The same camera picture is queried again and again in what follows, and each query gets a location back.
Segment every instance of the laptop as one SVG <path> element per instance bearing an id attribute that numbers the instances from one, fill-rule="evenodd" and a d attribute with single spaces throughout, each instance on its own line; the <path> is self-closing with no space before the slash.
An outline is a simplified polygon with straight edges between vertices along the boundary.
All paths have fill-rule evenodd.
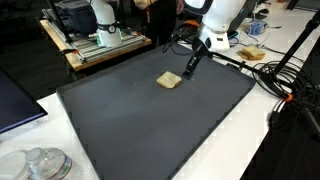
<path id="1" fill-rule="evenodd" d="M 0 65 L 0 134 L 47 115 L 47 112 Z"/>

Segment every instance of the gray mat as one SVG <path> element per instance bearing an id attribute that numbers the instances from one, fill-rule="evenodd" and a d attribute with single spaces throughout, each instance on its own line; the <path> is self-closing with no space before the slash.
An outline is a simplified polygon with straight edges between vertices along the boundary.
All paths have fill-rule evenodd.
<path id="1" fill-rule="evenodd" d="M 57 90 L 101 179 L 171 179 L 255 84 L 209 58 L 175 89 L 156 83 L 189 58 L 158 48 Z"/>

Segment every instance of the white table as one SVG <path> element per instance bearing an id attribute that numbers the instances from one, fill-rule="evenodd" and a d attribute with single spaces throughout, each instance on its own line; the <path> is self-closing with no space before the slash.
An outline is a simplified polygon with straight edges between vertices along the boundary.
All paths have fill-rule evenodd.
<path id="1" fill-rule="evenodd" d="M 266 19 L 271 26 L 283 26 L 272 29 L 266 46 L 286 52 L 296 38 L 304 30 L 306 23 L 312 18 L 312 12 L 302 10 L 286 11 L 283 4 L 274 3 L 271 14 Z M 306 59 L 317 38 L 319 28 L 298 50 L 296 56 Z M 247 39 L 244 43 L 254 43 Z M 237 45 L 225 55 L 242 61 L 236 52 L 242 48 Z M 267 52 L 262 61 L 279 60 L 282 56 Z M 279 101 L 255 86 L 254 89 L 233 109 L 217 129 L 200 146 L 197 152 L 174 177 L 176 180 L 237 180 L 241 177 L 254 153 L 268 132 L 269 113 Z M 0 157 L 17 150 L 30 150 L 35 147 L 56 147 L 79 163 L 84 169 L 84 180 L 98 179 L 79 139 L 56 94 L 39 100 L 49 115 L 38 121 L 26 124 L 0 135 Z"/>

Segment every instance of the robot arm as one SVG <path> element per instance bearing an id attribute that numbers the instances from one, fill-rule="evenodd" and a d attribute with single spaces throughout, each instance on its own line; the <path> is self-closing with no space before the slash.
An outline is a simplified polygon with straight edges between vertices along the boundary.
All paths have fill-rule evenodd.
<path id="1" fill-rule="evenodd" d="M 97 41 L 100 47 L 114 47 L 122 42 L 112 7 L 105 0 L 87 0 L 97 18 Z"/>
<path id="2" fill-rule="evenodd" d="M 190 79 L 202 56 L 230 48 L 227 31 L 246 0 L 185 0 L 186 9 L 203 15 L 192 49 L 194 54 L 183 77 Z"/>
<path id="3" fill-rule="evenodd" d="M 230 48 L 227 31 L 245 2 L 246 0 L 185 0 L 187 9 L 203 15 L 198 38 L 208 51 L 226 51 Z"/>

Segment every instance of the bread slice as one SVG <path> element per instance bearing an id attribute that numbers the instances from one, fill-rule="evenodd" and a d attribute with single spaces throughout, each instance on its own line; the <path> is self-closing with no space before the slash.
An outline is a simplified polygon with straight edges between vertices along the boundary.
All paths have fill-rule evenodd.
<path id="1" fill-rule="evenodd" d="M 167 71 L 157 79 L 157 83 L 165 88 L 174 88 L 182 81 L 181 77 Z"/>
<path id="2" fill-rule="evenodd" d="M 257 48 L 256 46 L 248 46 L 242 48 L 242 51 L 239 51 L 238 54 L 247 60 L 261 60 L 265 56 L 265 52 L 261 49 Z"/>

